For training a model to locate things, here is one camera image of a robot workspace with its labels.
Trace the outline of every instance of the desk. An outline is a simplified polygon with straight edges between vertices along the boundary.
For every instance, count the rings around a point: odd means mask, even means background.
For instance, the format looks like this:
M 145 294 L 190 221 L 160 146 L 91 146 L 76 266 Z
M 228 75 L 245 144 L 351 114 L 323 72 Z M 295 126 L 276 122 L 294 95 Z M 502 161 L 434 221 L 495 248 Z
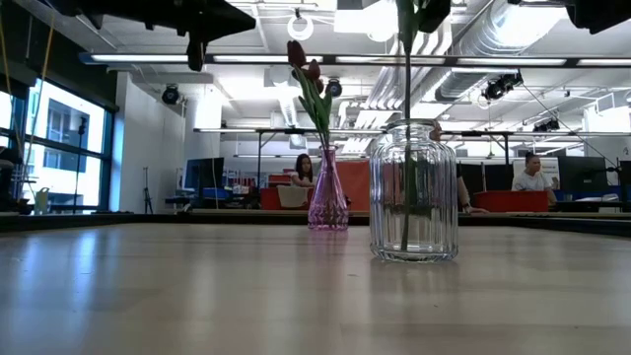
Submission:
M 119 225 L 0 238 L 3 354 L 628 354 L 631 243 L 461 228 L 385 263 L 369 229 Z

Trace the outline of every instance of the person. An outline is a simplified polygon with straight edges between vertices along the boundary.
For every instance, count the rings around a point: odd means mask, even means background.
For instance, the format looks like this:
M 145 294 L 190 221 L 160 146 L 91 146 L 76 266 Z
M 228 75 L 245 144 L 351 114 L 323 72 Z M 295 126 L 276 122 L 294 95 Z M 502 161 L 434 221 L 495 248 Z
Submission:
M 292 185 L 300 187 L 314 187 L 314 169 L 312 159 L 307 154 L 301 154 L 296 159 L 296 167 L 291 173 Z
M 430 132 L 430 139 L 435 142 L 440 142 L 441 140 L 441 131 L 443 128 L 438 121 L 434 121 L 434 130 Z M 469 197 L 469 191 L 466 188 L 466 184 L 464 184 L 464 179 L 460 173 L 460 168 L 458 167 L 456 170 L 456 178 L 457 178 L 457 199 L 460 202 L 460 206 L 462 206 L 462 212 L 464 213 L 489 213 L 489 211 L 483 208 L 476 208 L 471 205 L 471 198 Z
M 11 176 L 16 165 L 21 164 L 20 154 L 15 149 L 0 147 L 0 210 L 14 207 L 15 200 L 11 195 Z
M 524 171 L 513 178 L 513 191 L 547 191 L 548 204 L 556 204 L 552 183 L 541 171 L 541 159 L 531 152 L 526 153 Z

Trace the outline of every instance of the ceiling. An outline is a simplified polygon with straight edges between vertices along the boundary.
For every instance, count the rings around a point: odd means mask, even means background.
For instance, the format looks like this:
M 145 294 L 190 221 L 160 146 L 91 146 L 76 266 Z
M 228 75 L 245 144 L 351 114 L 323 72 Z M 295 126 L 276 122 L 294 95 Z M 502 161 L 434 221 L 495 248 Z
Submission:
M 18 0 L 20 5 L 36 17 L 50 23 L 51 10 L 36 0 Z M 473 19 L 487 0 L 469 0 L 465 11 L 453 14 L 452 33 L 455 35 Z M 317 8 L 307 5 L 317 4 Z M 341 34 L 333 30 L 336 0 L 315 0 L 301 5 L 303 13 L 317 16 L 313 35 L 302 41 L 303 47 L 311 53 L 388 53 L 393 40 L 387 42 L 372 41 L 366 34 Z M 292 17 L 295 5 L 270 10 L 266 6 L 245 5 L 240 9 L 257 18 L 257 28 L 242 34 L 230 35 L 209 43 L 209 53 L 285 53 L 286 43 L 291 37 L 287 23 Z M 187 38 L 179 37 L 174 30 L 155 28 L 146 31 L 145 26 L 114 17 L 105 17 L 104 27 L 97 32 L 82 17 L 68 18 L 57 16 L 55 27 L 78 44 L 91 52 L 125 53 L 184 53 Z M 541 40 L 532 45 L 526 55 L 629 55 L 631 54 L 631 22 L 625 22 L 598 35 L 590 35 L 585 30 L 576 29 L 566 18 L 560 20 Z M 248 122 L 253 119 L 268 119 L 272 110 L 280 109 L 273 96 L 266 96 L 263 88 L 263 76 L 267 66 L 230 66 L 206 65 L 202 73 L 212 75 L 224 89 L 229 102 L 225 104 L 223 118 L 230 122 L 240 119 Z M 185 73 L 190 74 L 182 65 L 140 65 L 127 68 L 135 72 L 136 82 L 144 89 L 160 91 L 160 84 L 143 81 L 142 78 Z M 371 92 L 381 68 L 353 66 L 322 66 L 324 79 L 337 77 L 344 87 L 344 95 L 336 100 L 361 101 Z M 581 98 L 600 97 L 609 90 L 631 88 L 631 73 L 626 69 L 524 69 L 525 84 L 537 95 L 548 108 L 560 112 L 561 119 L 571 128 L 582 126 L 583 107 L 593 100 Z M 195 85 L 189 86 L 194 92 Z M 516 130 L 533 120 L 541 119 L 546 112 L 541 103 L 533 99 L 524 88 L 495 103 L 490 109 L 479 102 L 480 90 L 472 90 L 457 105 L 449 108 L 445 114 L 449 119 L 443 122 L 445 129 L 473 129 L 491 126 L 497 129 Z

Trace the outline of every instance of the clear ribbed glass jar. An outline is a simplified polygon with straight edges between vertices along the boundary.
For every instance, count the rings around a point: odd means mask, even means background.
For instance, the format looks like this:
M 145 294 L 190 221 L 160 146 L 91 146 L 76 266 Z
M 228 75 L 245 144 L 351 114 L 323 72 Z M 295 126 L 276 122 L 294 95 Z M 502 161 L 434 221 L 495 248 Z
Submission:
M 391 143 L 373 152 L 371 250 L 378 257 L 432 262 L 457 255 L 456 155 L 430 140 L 433 129 L 431 119 L 411 119 L 408 144 L 406 121 L 396 121 L 387 128 Z

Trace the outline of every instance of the man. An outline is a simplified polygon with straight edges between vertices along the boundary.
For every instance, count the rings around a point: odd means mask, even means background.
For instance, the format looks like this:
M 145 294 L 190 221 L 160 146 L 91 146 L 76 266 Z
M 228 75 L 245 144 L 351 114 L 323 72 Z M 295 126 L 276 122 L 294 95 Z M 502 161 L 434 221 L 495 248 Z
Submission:
M 0 211 L 11 210 L 16 205 L 10 192 L 11 176 L 14 167 L 21 162 L 16 150 L 0 147 Z
M 552 183 L 541 171 L 541 160 L 530 152 L 526 154 L 526 169 L 513 178 L 513 191 L 547 191 L 548 204 L 556 204 Z
M 435 142 L 441 141 L 441 131 L 443 128 L 438 121 L 434 121 L 434 130 L 430 133 L 430 139 Z M 457 173 L 457 199 L 460 201 L 460 206 L 462 206 L 462 212 L 464 213 L 489 213 L 489 211 L 483 208 L 475 208 L 471 206 L 471 199 L 469 197 L 469 190 L 466 188 L 464 184 L 464 179 L 460 175 L 460 168 L 458 167 Z

